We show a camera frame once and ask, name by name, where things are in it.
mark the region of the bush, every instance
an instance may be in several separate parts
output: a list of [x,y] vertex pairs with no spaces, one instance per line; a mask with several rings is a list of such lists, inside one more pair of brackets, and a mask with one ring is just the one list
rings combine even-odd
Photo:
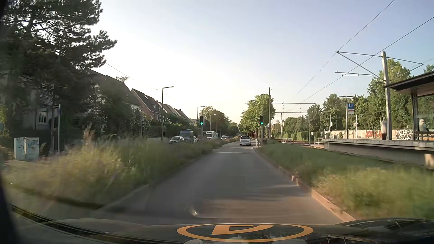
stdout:
[[259,148],[359,218],[434,218],[434,175],[418,166],[288,144]]
[[297,133],[297,140],[298,141],[308,141],[309,133],[307,131],[298,132]]

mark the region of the person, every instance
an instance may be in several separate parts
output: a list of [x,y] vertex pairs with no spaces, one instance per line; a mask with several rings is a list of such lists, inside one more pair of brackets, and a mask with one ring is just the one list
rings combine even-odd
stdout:
[[419,120],[419,131],[422,131],[422,132],[428,132],[429,131],[427,129],[427,125],[425,124],[425,120],[424,119],[420,119]]
[[381,139],[387,140],[387,120],[385,118],[381,121]]

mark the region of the car hood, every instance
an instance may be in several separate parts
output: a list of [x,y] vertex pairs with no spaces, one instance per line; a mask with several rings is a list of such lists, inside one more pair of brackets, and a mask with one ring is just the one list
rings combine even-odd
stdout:
[[[434,221],[426,219],[360,220],[335,225],[183,224],[145,226],[105,219],[71,219],[39,223],[52,230],[112,243],[405,243],[432,241]],[[27,226],[26,233],[31,233]]]

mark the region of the orange logo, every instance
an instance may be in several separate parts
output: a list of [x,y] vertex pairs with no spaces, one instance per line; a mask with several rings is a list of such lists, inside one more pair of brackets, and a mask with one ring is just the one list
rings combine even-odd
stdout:
[[[199,235],[198,233],[210,233],[210,228],[214,225],[214,229],[212,230],[210,236]],[[282,227],[285,228],[285,232],[292,232],[294,234],[281,237],[279,234],[279,230],[282,230]],[[275,238],[267,238],[267,239],[240,239],[240,235],[243,233],[252,233],[267,230],[267,237],[277,236]],[[297,224],[197,224],[181,227],[177,230],[177,232],[181,235],[191,237],[194,239],[200,240],[208,240],[208,241],[225,241],[225,242],[267,242],[267,241],[281,241],[288,240],[297,237],[302,237],[305,235],[309,235],[313,232],[313,229],[308,226],[297,225]],[[226,235],[225,237],[216,237],[216,235]]]

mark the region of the utility box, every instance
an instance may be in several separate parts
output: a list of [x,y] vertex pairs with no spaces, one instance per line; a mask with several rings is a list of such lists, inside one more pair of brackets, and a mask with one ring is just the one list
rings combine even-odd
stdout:
[[36,160],[39,158],[38,137],[15,137],[13,152],[16,160]]

